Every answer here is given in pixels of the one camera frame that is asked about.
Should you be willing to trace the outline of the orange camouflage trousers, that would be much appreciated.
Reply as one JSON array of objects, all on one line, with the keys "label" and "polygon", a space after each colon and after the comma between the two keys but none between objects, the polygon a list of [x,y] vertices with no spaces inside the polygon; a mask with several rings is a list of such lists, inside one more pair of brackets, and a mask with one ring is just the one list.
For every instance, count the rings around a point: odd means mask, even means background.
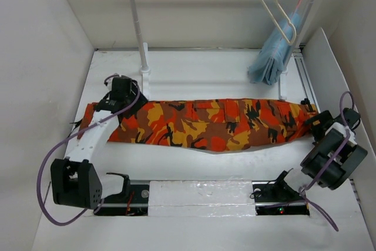
[{"label": "orange camouflage trousers", "polygon": [[243,151],[291,142],[310,131],[315,105],[272,99],[149,101],[123,118],[108,142]]}]

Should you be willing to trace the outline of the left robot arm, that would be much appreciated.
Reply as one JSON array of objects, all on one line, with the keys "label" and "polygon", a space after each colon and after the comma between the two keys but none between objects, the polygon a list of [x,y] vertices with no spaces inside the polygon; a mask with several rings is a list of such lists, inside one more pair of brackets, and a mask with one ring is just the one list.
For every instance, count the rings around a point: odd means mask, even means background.
[{"label": "left robot arm", "polygon": [[80,139],[76,147],[51,164],[56,204],[96,209],[109,196],[118,202],[129,199],[128,175],[105,172],[96,161],[103,159],[103,148],[122,119],[132,117],[146,103],[136,80],[127,76],[113,77],[108,94],[93,106],[89,125],[78,132]]}]

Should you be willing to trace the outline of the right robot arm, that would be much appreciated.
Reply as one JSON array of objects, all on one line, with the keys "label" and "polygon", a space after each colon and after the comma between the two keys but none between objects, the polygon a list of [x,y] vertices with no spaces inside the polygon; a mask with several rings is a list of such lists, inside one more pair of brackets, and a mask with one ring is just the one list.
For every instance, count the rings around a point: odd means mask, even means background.
[{"label": "right robot arm", "polygon": [[339,188],[368,155],[355,140],[353,128],[360,120],[358,112],[344,108],[336,118],[324,111],[304,122],[310,126],[314,148],[299,168],[278,176],[271,186],[273,196],[286,200],[292,193],[307,191],[315,184],[331,190]]}]

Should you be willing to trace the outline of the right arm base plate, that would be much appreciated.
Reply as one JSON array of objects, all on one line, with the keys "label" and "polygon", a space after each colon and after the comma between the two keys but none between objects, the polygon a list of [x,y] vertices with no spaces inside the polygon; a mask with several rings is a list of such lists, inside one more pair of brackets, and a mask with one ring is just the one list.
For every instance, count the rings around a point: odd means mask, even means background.
[{"label": "right arm base plate", "polygon": [[250,199],[254,200],[257,216],[309,216],[310,211],[303,198],[287,185],[275,185],[274,181],[252,182]]}]

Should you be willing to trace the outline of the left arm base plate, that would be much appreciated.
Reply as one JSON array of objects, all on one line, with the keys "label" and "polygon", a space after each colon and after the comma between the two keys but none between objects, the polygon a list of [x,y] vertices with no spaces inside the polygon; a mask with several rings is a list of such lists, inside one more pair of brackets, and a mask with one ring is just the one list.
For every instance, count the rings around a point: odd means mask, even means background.
[{"label": "left arm base plate", "polygon": [[131,180],[126,192],[105,198],[95,216],[147,216],[150,182]]}]

